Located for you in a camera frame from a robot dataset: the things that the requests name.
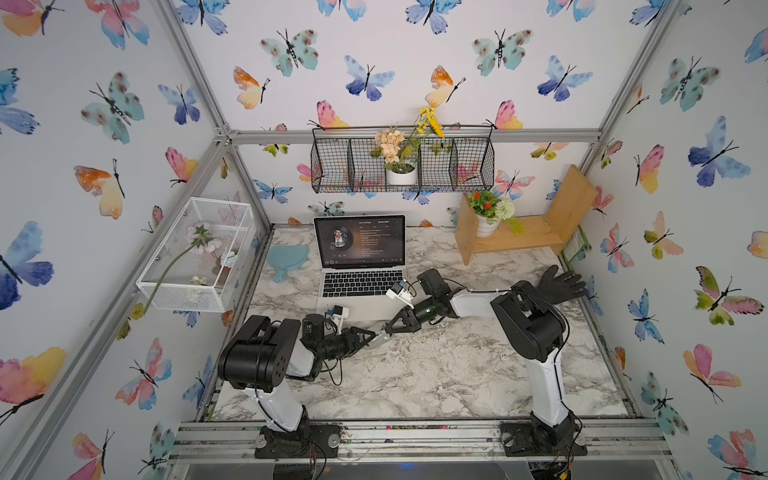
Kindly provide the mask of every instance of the hanging wire shelf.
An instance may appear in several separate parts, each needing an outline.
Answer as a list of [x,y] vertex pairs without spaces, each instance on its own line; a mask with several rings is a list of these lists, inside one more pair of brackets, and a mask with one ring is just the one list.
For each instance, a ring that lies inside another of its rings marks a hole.
[[[310,153],[312,188],[316,193],[489,190],[495,168],[493,129],[486,125],[462,127],[484,129],[463,133],[454,127],[445,131],[445,138],[429,135],[422,139],[419,148],[407,157],[418,173],[413,185],[387,182],[384,156],[374,138],[375,130],[386,127],[315,128]],[[354,130],[361,130],[360,135]],[[334,137],[334,131],[343,135]],[[407,141],[403,142],[401,150],[406,145]]]

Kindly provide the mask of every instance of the white wire basket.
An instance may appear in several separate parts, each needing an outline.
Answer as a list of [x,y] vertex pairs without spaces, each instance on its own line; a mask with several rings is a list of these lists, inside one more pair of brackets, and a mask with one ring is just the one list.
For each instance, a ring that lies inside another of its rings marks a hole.
[[198,222],[222,241],[212,253],[185,253],[168,270],[152,305],[165,310],[225,312],[255,234],[249,204],[190,198],[161,245],[144,268],[136,286],[149,298],[168,265],[187,249],[187,229]]

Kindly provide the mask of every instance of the laptop keyboard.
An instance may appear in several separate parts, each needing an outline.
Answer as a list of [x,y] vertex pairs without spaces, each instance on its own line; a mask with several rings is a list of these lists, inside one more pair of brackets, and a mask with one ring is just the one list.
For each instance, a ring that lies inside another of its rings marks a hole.
[[394,282],[403,280],[402,270],[326,273],[323,296],[386,295]]

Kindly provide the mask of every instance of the laptop screen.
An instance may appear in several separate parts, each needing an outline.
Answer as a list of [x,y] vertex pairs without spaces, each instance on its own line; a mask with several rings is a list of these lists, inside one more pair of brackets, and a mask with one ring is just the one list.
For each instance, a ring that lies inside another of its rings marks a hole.
[[323,268],[383,268],[406,264],[406,217],[317,217]]

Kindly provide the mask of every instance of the wire basket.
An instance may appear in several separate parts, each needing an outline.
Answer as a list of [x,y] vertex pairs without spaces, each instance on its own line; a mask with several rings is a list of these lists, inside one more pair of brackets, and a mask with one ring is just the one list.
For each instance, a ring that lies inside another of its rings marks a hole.
[[[391,185],[386,181],[385,161],[375,135],[343,138],[315,136],[310,152],[312,188],[316,193],[439,192],[489,190],[493,186],[494,150],[490,130],[475,136],[428,136],[406,160],[416,166],[418,183]],[[400,144],[401,150],[407,141]]]
[[[187,229],[199,222],[209,223],[211,233],[222,241],[222,246],[203,255],[190,251],[177,260],[157,289],[152,301],[155,308],[226,311],[224,306],[229,305],[247,249],[256,233],[249,204],[190,198],[141,272],[136,286],[147,298],[150,297],[168,265],[189,246]],[[197,277],[196,283],[206,284],[191,284],[193,277]]]

